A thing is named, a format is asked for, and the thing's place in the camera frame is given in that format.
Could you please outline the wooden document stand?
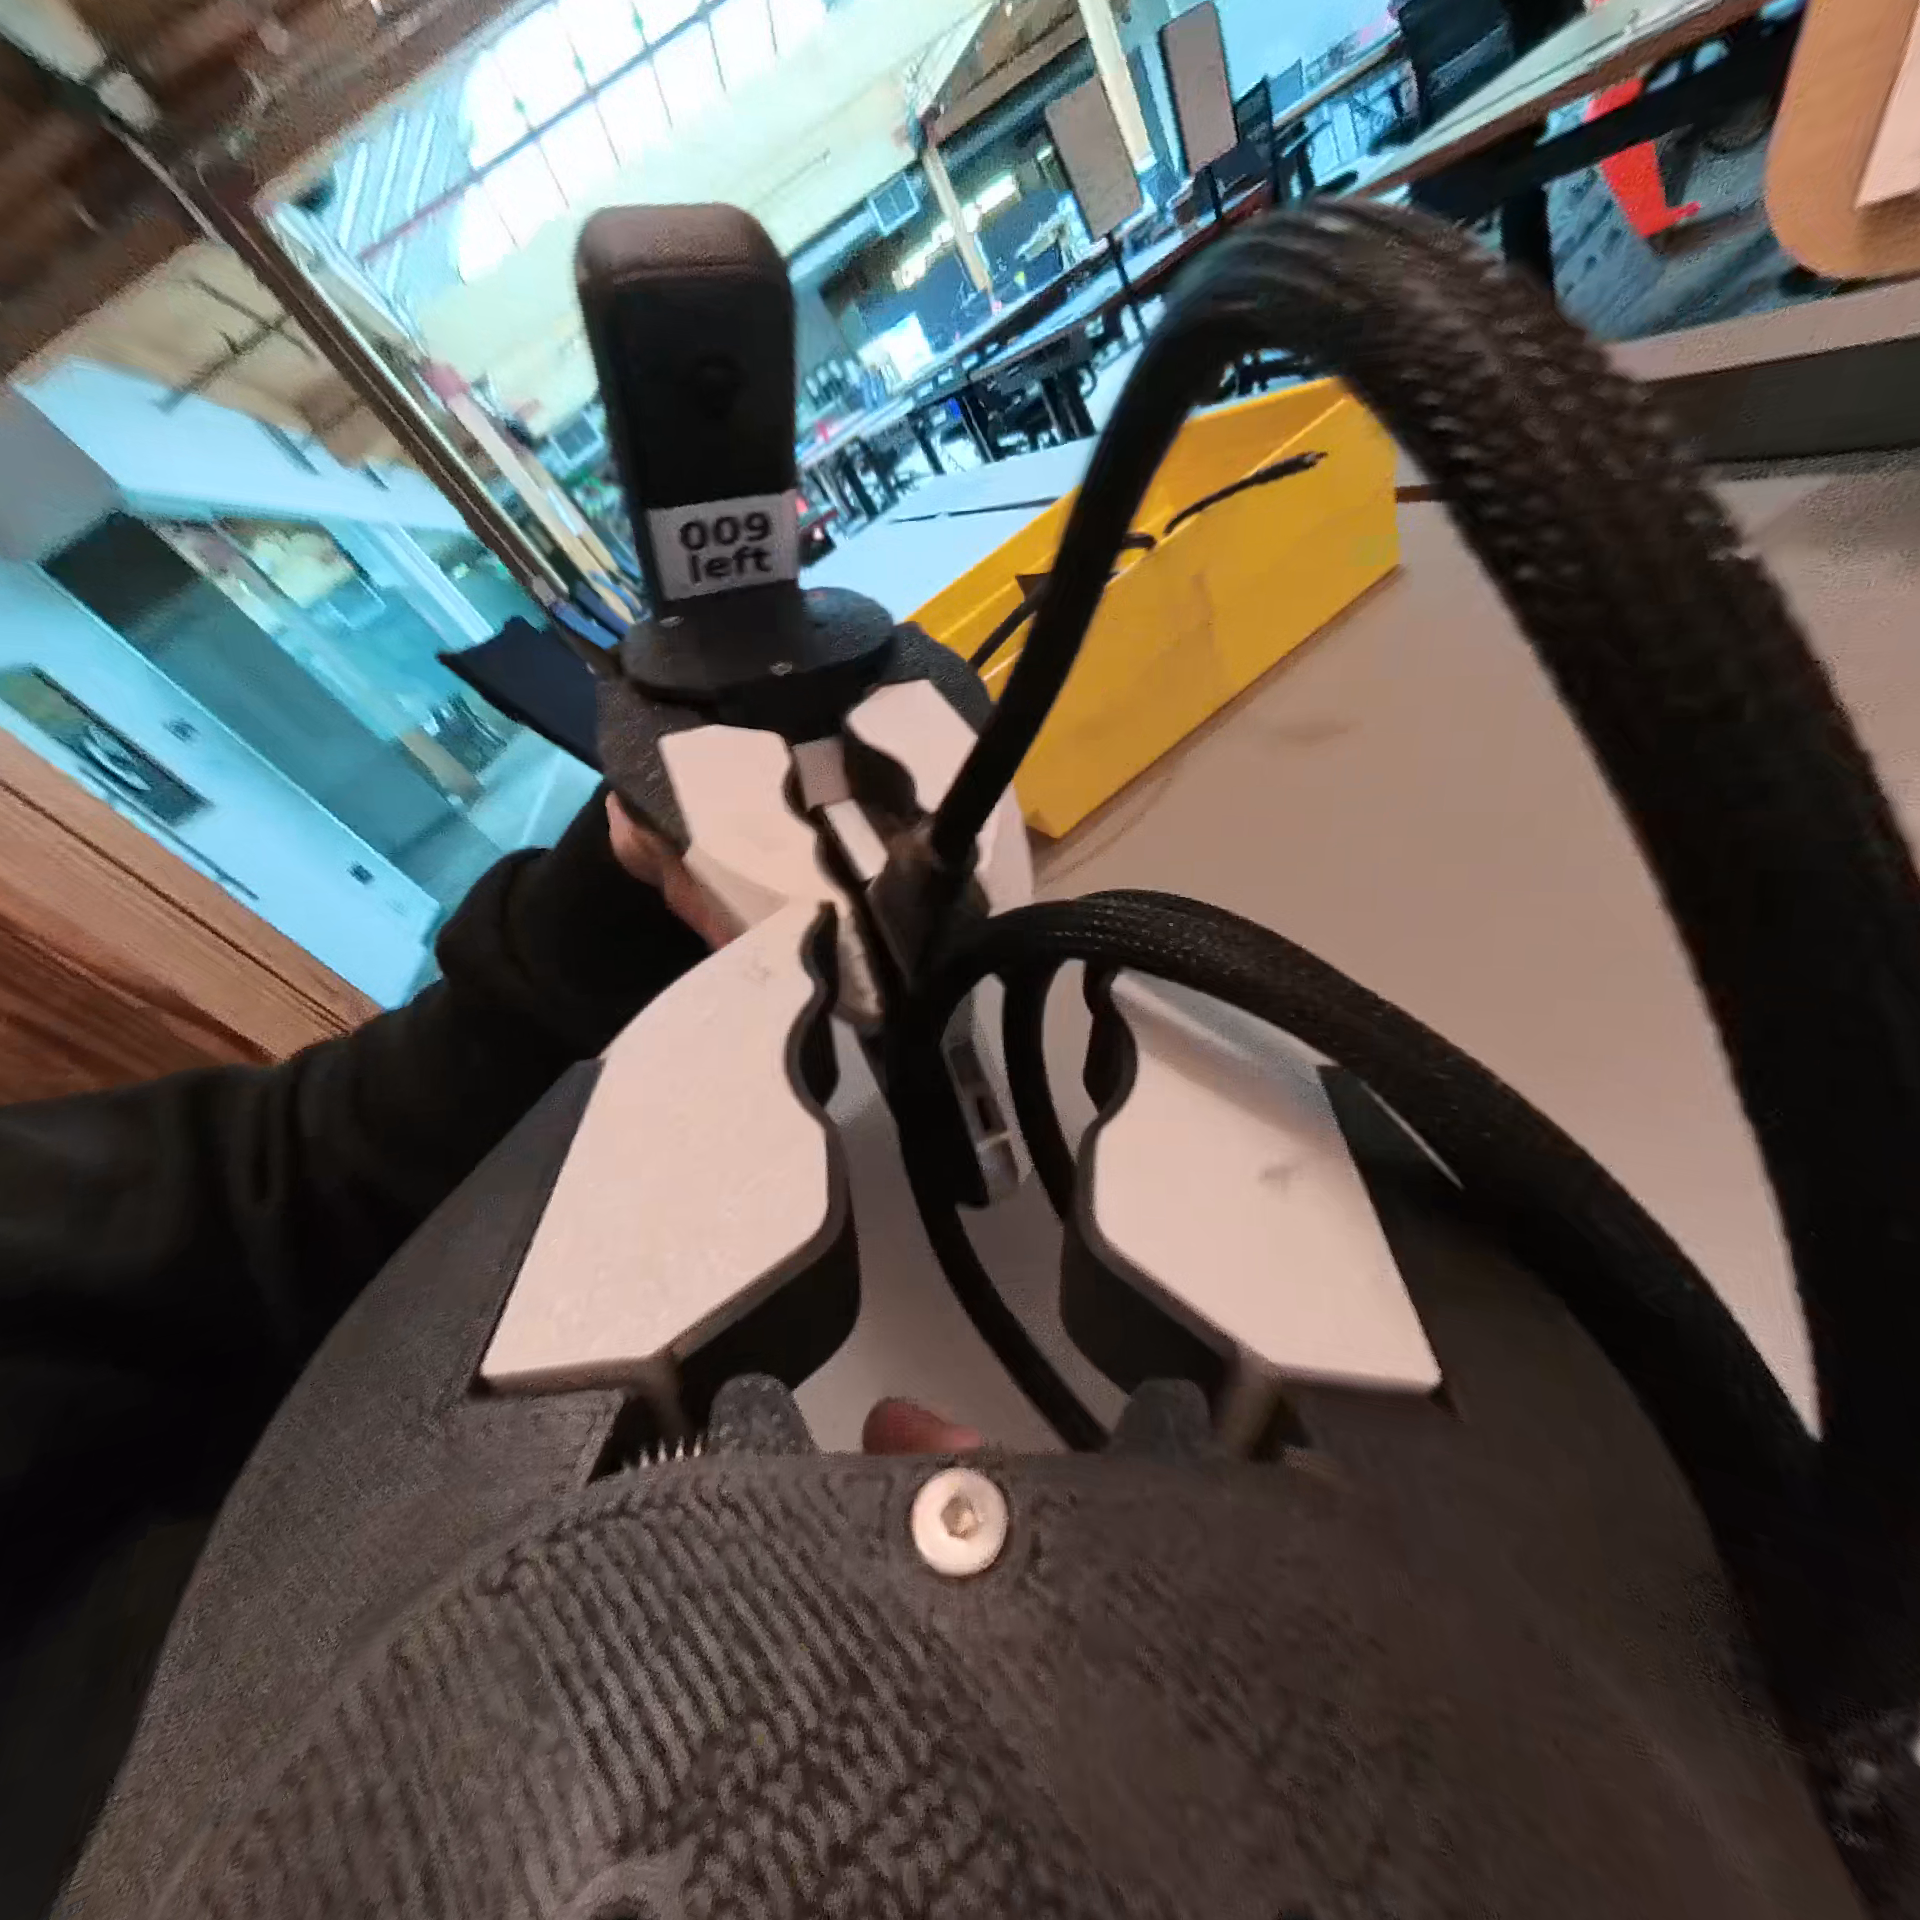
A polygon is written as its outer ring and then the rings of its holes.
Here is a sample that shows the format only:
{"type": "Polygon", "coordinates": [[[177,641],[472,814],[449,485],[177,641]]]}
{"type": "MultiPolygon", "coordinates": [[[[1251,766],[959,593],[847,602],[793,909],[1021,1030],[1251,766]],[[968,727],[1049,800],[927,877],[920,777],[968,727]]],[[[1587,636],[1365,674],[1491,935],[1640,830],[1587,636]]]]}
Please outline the wooden document stand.
{"type": "Polygon", "coordinates": [[[1810,1],[1768,149],[1768,216],[1791,260],[1839,280],[1919,274],[1915,197],[1856,208],[1856,188],[1913,1],[1810,1]]]}

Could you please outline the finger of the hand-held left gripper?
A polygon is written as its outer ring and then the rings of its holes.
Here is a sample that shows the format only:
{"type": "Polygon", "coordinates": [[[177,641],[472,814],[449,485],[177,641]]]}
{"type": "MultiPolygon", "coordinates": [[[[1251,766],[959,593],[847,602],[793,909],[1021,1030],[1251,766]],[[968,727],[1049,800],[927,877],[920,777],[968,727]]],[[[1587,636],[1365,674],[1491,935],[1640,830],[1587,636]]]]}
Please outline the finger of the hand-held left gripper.
{"type": "Polygon", "coordinates": [[[817,834],[786,796],[779,734],[695,727],[660,742],[683,828],[681,864],[736,936],[791,904],[839,904],[817,834]]]}
{"type": "MultiPolygon", "coordinates": [[[[927,825],[976,745],[976,728],[928,680],[871,689],[847,717],[853,802],[885,852],[927,825]]],[[[991,912],[1028,904],[1035,862],[1016,789],[976,837],[976,884],[991,912]]]]}

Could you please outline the orange plastic object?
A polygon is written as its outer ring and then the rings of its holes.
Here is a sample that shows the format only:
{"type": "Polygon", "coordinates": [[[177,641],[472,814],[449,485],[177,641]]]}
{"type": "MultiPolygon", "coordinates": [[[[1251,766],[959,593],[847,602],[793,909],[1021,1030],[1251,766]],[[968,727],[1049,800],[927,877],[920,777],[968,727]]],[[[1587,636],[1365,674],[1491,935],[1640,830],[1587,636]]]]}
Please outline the orange plastic object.
{"type": "MultiPolygon", "coordinates": [[[[1585,110],[1581,120],[1611,120],[1631,104],[1637,104],[1648,92],[1644,77],[1621,80],[1595,92],[1585,110]]],[[[1696,222],[1703,205],[1696,199],[1669,199],[1657,144],[1644,138],[1608,153],[1599,159],[1599,174],[1608,182],[1633,232],[1651,244],[1669,244],[1682,229],[1696,222]]]]}

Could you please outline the grey partition panel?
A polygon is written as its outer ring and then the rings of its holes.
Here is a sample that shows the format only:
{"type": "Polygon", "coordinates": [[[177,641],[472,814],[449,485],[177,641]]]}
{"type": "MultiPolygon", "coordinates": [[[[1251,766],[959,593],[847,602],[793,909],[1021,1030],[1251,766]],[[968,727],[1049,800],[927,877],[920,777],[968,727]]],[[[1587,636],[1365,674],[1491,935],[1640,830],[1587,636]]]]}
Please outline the grey partition panel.
{"type": "Polygon", "coordinates": [[[1215,1],[1191,4],[1159,28],[1159,55],[1188,175],[1202,174],[1240,144],[1223,41],[1215,1]]]}
{"type": "Polygon", "coordinates": [[[1101,77],[1049,100],[1044,122],[1088,240],[1112,241],[1143,209],[1145,193],[1101,77]]]}

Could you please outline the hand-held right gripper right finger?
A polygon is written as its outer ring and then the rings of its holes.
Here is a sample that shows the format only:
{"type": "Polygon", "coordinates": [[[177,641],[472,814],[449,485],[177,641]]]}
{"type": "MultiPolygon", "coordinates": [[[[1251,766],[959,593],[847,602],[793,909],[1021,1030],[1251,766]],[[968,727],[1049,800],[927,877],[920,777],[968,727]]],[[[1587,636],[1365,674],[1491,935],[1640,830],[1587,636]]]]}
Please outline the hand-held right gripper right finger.
{"type": "Polygon", "coordinates": [[[1064,1327],[1115,1386],[1186,1380],[1255,1454],[1298,1386],[1429,1397],[1443,1366],[1329,1062],[1139,972],[1088,972],[1087,1087],[1064,1221],[1064,1327]]]}

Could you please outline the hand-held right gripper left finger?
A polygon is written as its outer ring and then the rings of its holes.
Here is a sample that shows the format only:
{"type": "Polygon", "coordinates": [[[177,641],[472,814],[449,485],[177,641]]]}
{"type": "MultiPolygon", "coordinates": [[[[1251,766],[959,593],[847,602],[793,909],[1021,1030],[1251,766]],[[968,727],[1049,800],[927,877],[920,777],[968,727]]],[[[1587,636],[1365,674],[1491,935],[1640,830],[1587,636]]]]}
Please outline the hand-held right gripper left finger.
{"type": "Polygon", "coordinates": [[[793,903],[688,972],[607,1049],[480,1382],[612,1386],[658,1433],[719,1386],[813,1377],[859,1310],[836,1087],[836,916],[793,903]]]}

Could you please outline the person's left hand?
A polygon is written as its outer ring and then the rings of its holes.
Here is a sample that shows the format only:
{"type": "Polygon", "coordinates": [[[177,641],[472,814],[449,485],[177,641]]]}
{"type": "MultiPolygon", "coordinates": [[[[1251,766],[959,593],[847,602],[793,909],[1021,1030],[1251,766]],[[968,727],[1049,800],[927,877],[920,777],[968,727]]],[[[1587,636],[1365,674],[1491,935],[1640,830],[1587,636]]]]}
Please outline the person's left hand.
{"type": "Polygon", "coordinates": [[[690,927],[708,950],[720,950],[739,935],[739,918],[693,876],[685,857],[645,825],[626,802],[607,792],[608,840],[617,865],[637,884],[660,895],[663,904],[690,927]]]}

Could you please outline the yellow plastic bin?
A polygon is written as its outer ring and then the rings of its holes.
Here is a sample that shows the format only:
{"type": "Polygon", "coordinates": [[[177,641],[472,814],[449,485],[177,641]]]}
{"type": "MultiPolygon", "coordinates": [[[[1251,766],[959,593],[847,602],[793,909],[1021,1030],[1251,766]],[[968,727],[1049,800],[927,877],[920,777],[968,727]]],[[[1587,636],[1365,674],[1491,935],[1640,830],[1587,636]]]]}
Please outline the yellow plastic bin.
{"type": "Polygon", "coordinates": [[[1027,825],[1068,837],[1385,582],[1396,465],[1329,377],[1188,415],[1016,778],[1027,825]]]}

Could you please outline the person's left forearm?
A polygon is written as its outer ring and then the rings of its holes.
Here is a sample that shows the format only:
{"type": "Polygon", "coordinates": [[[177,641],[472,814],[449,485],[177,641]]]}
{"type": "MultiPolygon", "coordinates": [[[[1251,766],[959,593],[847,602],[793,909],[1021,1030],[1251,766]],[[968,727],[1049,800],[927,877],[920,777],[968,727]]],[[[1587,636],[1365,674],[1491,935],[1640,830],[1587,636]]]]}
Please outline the person's left forearm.
{"type": "Polygon", "coordinates": [[[72,1873],[207,1527],[328,1332],[707,952],[587,807],[495,864],[440,977],[349,1034],[5,1105],[5,1916],[72,1873]]]}

